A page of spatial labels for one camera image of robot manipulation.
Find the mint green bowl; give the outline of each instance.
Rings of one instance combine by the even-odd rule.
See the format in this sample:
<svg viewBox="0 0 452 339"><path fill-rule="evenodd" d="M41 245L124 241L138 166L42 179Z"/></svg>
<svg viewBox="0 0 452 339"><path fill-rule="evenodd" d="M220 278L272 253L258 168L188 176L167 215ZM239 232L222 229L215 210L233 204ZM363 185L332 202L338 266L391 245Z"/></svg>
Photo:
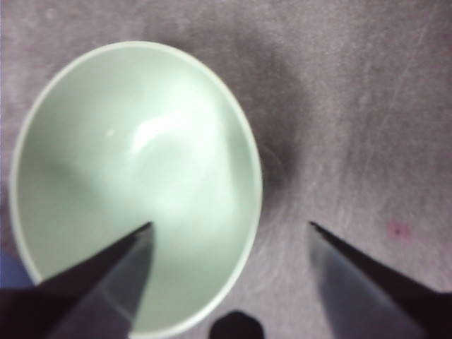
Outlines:
<svg viewBox="0 0 452 339"><path fill-rule="evenodd" d="M22 128L11 217L35 282L147 221L153 267L132 338L180 333L227 294L261 212L256 144L226 85L178 49L120 42L54 77Z"/></svg>

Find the fabric surface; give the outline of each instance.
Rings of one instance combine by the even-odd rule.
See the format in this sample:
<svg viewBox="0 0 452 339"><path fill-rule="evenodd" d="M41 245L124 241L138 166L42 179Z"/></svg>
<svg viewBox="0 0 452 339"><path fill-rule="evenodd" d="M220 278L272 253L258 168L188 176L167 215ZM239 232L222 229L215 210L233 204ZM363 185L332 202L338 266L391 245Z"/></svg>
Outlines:
<svg viewBox="0 0 452 339"><path fill-rule="evenodd" d="M123 40L207 64L255 133L265 198L231 293L178 338L238 309L266 338L331 339L307 258L315 220L374 258L452 290L452 2L449 0L15 0L1 3L1 246L11 153L62 66Z"/></svg>

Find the bowl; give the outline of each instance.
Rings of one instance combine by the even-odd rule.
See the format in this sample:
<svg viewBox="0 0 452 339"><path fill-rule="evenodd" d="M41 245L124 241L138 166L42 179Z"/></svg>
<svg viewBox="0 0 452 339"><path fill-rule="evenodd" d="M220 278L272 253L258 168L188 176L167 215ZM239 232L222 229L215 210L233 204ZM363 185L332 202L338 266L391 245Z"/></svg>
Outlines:
<svg viewBox="0 0 452 339"><path fill-rule="evenodd" d="M163 44L120 42L79 57L39 95L9 198L35 283L152 221L131 337L163 338L212 311L243 269L261 167L242 109L208 67Z"/></svg>

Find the stain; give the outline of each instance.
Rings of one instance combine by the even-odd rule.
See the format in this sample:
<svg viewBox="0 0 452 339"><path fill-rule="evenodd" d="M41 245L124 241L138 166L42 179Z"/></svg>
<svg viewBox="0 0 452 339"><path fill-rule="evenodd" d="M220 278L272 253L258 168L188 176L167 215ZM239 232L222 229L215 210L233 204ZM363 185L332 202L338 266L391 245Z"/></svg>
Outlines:
<svg viewBox="0 0 452 339"><path fill-rule="evenodd" d="M391 221L388 223L388 236L391 239L399 239L403 241L411 240L411 229L410 226L403 222Z"/></svg>
<svg viewBox="0 0 452 339"><path fill-rule="evenodd" d="M264 339L263 327L255 318L233 311L219 318L210 329L209 339Z"/></svg>

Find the black object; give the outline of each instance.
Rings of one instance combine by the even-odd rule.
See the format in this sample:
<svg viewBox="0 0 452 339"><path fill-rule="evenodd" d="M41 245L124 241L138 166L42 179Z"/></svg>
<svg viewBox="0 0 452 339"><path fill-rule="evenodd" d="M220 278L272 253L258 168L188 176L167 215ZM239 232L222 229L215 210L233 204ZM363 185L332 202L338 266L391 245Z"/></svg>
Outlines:
<svg viewBox="0 0 452 339"><path fill-rule="evenodd" d="M430 290L311 226L311 264L337 339L452 338L452 294Z"/></svg>
<svg viewBox="0 0 452 339"><path fill-rule="evenodd" d="M0 290L0 337L125 339L152 258L150 223L31 289Z"/></svg>
<svg viewBox="0 0 452 339"><path fill-rule="evenodd" d="M261 323L255 318L234 311L218 319L210 329L209 339L264 339Z"/></svg>

